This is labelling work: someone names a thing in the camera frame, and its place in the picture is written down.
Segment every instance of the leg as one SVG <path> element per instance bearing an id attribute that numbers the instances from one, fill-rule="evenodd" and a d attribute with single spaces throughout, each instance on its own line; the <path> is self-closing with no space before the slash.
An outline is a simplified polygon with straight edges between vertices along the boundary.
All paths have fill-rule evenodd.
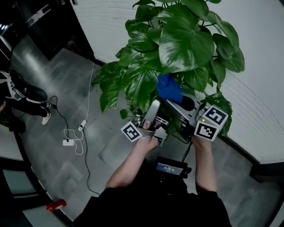
<path id="1" fill-rule="evenodd" d="M 20 101 L 16 101 L 14 99 L 6 99 L 7 104 L 17 110 L 23 111 L 30 115 L 38 115 L 42 117 L 47 117 L 47 111 L 42 109 L 38 104 L 28 102 L 25 98 Z"/>

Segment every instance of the small screen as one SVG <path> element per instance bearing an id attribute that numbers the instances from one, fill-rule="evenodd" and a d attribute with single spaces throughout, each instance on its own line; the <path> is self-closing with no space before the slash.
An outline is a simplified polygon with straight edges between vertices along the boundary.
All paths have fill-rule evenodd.
<path id="1" fill-rule="evenodd" d="M 181 172 L 183 171 L 182 168 L 178 168 L 178 167 L 174 167 L 174 166 L 170 166 L 170 165 L 165 165 L 165 164 L 162 164 L 162 163 L 158 163 L 156 170 L 171 173 L 171 174 L 174 174 L 174 175 L 180 175 Z"/>

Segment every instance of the potted plant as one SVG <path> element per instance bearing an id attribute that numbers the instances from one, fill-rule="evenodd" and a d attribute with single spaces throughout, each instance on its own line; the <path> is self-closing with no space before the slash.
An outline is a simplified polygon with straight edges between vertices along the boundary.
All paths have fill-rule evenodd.
<path id="1" fill-rule="evenodd" d="M 220 132 L 227 135 L 232 107 L 220 87 L 226 69 L 244 71 L 245 60 L 234 27 L 210 11 L 206 3 L 217 4 L 221 0 L 158 1 L 162 6 L 156 6 L 152 0 L 140 0 L 133 5 L 138 5 L 135 19 L 125 23 L 128 44 L 116 54 L 119 61 L 104 65 L 93 81 L 102 90 L 102 112 L 118 107 L 120 92 L 125 92 L 133 114 L 147 112 L 153 99 L 158 98 L 158 77 L 171 73 L 191 95 L 205 93 L 207 84 L 216 83 L 216 93 L 205 93 L 203 102 L 216 105 L 229 115 Z M 210 26 L 216 33 L 211 33 Z M 174 122 L 165 105 L 162 109 L 170 123 Z M 120 114 L 126 118 L 128 110 L 121 110 Z"/>

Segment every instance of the concrete floor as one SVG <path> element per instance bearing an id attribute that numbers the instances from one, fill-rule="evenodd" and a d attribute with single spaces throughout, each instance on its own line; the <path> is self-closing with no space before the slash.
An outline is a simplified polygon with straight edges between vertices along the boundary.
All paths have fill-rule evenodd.
<path id="1" fill-rule="evenodd" d="M 48 61 L 30 37 L 26 36 L 13 51 L 11 68 L 21 73 L 32 85 L 44 89 L 49 97 L 58 96 L 60 113 L 66 117 L 69 128 L 81 137 L 77 128 L 87 116 L 92 66 L 93 62 L 66 49 L 62 49 Z M 93 77 L 99 70 L 100 67 L 95 65 Z M 134 146 L 120 131 L 126 123 L 119 116 L 119 110 L 126 107 L 123 96 L 118 110 L 107 110 L 102 114 L 99 107 L 100 94 L 98 87 L 91 89 L 91 106 L 86 126 L 89 148 L 87 162 L 91 172 L 89 185 L 99 193 Z M 40 182 L 54 199 L 67 201 L 63 211 L 75 219 L 83 211 L 89 198 L 97 195 L 87 189 L 85 153 L 79 156 L 75 154 L 74 147 L 62 146 L 66 125 L 55 110 L 51 112 L 52 117 L 46 126 L 41 125 L 41 117 L 24 115 L 27 129 L 21 138 Z M 155 159 L 157 155 L 181 160 L 186 148 L 187 145 L 170 137 L 162 148 L 150 154 L 149 160 Z M 192 147 L 185 160 L 193 168 L 185 182 L 188 192 L 196 193 L 193 150 Z M 231 224 L 237 227 L 264 226 L 280 197 L 278 186 L 271 183 L 259 184 L 249 177 L 252 164 L 219 139 L 213 142 L 213 155 L 218 176 L 218 194 L 226 206 Z"/>

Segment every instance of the white sneaker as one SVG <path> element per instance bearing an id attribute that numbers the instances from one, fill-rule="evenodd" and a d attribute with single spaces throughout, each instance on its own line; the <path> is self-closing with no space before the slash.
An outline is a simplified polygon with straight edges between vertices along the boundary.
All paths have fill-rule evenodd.
<path id="1" fill-rule="evenodd" d="M 43 117 L 43 122 L 42 124 L 43 125 L 46 125 L 48 123 L 48 120 L 50 119 L 51 117 L 51 113 L 50 112 L 47 112 L 47 116 L 46 117 Z"/>

